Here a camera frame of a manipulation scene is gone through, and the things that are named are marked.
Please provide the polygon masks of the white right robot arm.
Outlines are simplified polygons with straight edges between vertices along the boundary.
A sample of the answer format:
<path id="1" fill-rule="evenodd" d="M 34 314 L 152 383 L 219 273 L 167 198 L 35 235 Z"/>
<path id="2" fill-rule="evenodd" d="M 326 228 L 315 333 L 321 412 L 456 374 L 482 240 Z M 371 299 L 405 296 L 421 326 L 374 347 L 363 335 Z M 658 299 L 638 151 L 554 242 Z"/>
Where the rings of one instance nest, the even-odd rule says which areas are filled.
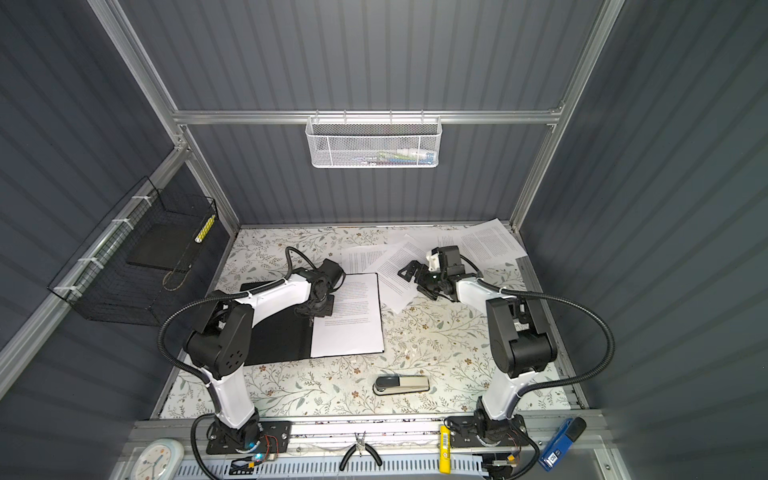
<path id="1" fill-rule="evenodd" d="M 498 444 L 511 436 L 522 437 L 514 413 L 522 398 L 536 390 L 578 384 L 604 371 L 613 360 L 616 341 L 609 325 L 591 309 L 567 298 L 541 292 L 496 286 L 457 246 L 437 247 L 424 263 L 412 260 L 397 271 L 431 300 L 445 298 L 486 313 L 488 336 L 496 371 L 488 389 L 478 399 L 473 423 L 461 427 L 454 419 L 445 426 L 460 435 L 475 435 L 485 444 Z M 588 371 L 543 383 L 534 377 L 557 359 L 558 349 L 548 320 L 545 301 L 573 308 L 593 320 L 606 340 L 606 351 Z"/>

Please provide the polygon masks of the white wall clock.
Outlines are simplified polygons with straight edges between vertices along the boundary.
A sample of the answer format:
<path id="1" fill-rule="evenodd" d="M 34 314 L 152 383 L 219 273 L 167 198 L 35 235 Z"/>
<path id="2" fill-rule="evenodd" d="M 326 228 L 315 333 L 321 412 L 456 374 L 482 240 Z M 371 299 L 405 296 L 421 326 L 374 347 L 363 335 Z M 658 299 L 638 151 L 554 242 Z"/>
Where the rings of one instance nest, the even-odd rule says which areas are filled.
<path id="1" fill-rule="evenodd" d="M 134 463 L 129 479 L 174 479 L 184 458 L 184 447 L 175 439 L 162 438 L 152 442 Z"/>

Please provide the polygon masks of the pens in white basket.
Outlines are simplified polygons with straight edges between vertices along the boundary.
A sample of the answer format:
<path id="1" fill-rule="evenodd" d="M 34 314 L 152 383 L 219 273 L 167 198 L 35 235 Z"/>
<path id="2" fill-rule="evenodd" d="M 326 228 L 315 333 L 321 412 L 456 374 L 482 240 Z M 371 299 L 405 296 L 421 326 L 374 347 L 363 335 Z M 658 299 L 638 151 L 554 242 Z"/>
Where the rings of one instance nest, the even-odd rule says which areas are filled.
<path id="1" fill-rule="evenodd" d="M 436 166 L 438 154 L 427 149 L 383 150 L 355 158 L 362 165 L 378 166 Z"/>

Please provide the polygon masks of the black handled pliers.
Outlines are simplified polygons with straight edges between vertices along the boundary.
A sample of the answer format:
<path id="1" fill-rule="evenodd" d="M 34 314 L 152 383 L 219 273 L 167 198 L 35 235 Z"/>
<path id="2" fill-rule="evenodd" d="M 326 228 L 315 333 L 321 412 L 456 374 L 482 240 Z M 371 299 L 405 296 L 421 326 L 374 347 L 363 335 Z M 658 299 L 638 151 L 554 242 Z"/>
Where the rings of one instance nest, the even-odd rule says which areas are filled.
<path id="1" fill-rule="evenodd" d="M 349 462 L 354 455 L 362 456 L 364 453 L 367 453 L 373 459 L 377 467 L 383 466 L 384 462 L 381 455 L 378 453 L 375 447 L 366 441 L 365 436 L 365 432 L 354 434 L 354 443 L 347 449 L 339 463 L 340 472 L 343 472 L 347 469 L 347 466 L 349 465 Z"/>

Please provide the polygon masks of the yellow utility knife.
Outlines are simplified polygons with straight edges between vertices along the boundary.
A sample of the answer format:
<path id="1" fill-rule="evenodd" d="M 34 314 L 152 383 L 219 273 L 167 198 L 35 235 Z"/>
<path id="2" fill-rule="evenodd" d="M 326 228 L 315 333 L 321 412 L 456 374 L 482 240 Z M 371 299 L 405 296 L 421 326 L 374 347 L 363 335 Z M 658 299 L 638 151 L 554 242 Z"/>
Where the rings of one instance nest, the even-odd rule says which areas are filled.
<path id="1" fill-rule="evenodd" d="M 451 473 L 451 430 L 446 425 L 439 430 L 438 470 L 441 474 Z"/>

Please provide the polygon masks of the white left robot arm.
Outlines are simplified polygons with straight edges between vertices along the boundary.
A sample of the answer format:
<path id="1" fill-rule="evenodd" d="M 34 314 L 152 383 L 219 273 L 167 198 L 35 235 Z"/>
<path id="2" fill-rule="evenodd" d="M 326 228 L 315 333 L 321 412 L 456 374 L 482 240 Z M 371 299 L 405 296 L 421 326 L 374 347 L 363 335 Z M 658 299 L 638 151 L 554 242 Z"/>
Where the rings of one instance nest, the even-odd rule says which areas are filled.
<path id="1" fill-rule="evenodd" d="M 250 454 L 266 445 L 256 407 L 245 385 L 243 367 L 250 349 L 253 327 L 289 307 L 314 319 L 333 311 L 334 293 L 346 273 L 336 262 L 295 267 L 291 255 L 307 256 L 293 246 L 285 248 L 287 272 L 276 280 L 237 293 L 214 292 L 171 314 L 160 326 L 157 348 L 174 367 L 194 375 L 209 393 L 218 436 L 239 453 Z M 191 332 L 183 350 L 189 364 L 169 351 L 165 338 L 182 313 L 194 312 Z"/>

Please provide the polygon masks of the grey black stapler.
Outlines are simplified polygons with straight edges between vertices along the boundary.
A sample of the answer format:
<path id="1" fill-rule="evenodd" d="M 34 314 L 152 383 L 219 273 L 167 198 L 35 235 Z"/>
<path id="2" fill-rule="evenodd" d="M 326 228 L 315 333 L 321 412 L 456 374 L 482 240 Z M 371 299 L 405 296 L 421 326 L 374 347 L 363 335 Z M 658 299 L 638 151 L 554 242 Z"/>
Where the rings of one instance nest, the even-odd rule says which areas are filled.
<path id="1" fill-rule="evenodd" d="M 430 382 L 424 375 L 381 375 L 372 390 L 377 396 L 424 393 L 430 390 Z"/>

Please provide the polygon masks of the black pad in basket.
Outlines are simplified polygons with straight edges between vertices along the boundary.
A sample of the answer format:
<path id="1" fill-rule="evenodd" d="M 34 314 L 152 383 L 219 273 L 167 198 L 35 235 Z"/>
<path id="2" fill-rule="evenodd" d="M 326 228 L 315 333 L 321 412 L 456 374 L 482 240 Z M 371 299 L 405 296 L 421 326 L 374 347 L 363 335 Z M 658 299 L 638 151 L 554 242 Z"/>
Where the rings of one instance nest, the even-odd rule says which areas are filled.
<path id="1" fill-rule="evenodd" d="M 202 244 L 194 241 L 196 234 L 194 227 L 153 225 L 129 253 L 126 263 L 137 267 L 187 273 L 202 249 Z"/>

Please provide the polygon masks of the yellow marker in basket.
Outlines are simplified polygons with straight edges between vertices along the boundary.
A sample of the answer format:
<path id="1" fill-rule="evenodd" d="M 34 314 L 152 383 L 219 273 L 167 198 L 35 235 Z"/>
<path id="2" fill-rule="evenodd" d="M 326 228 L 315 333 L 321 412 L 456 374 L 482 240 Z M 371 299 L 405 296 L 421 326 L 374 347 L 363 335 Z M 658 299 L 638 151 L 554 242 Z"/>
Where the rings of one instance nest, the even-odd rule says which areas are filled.
<path id="1" fill-rule="evenodd" d="M 214 224 L 216 222 L 216 218 L 217 218 L 217 215 L 216 214 L 212 214 L 205 221 L 205 223 L 201 226 L 200 230 L 197 232 L 197 234 L 194 237 L 194 241 L 197 244 L 202 244 L 203 243 L 203 241 L 205 240 L 206 236 L 208 235 L 208 233 L 210 232 L 210 230 L 214 226 Z"/>

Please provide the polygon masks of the black file folder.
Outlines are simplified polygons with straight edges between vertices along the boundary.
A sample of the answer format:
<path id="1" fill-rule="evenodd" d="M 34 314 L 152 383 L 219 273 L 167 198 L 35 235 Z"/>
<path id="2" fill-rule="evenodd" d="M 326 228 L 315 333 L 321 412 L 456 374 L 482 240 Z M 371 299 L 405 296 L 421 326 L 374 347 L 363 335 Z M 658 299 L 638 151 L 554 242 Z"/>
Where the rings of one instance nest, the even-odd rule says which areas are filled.
<path id="1" fill-rule="evenodd" d="M 307 290 L 295 281 L 291 287 L 279 287 L 265 293 L 266 302 L 258 302 L 254 297 L 245 301 L 254 307 L 246 365 L 316 359 L 310 357 L 315 318 L 297 315 L 294 312 L 296 305 L 287 303 Z"/>

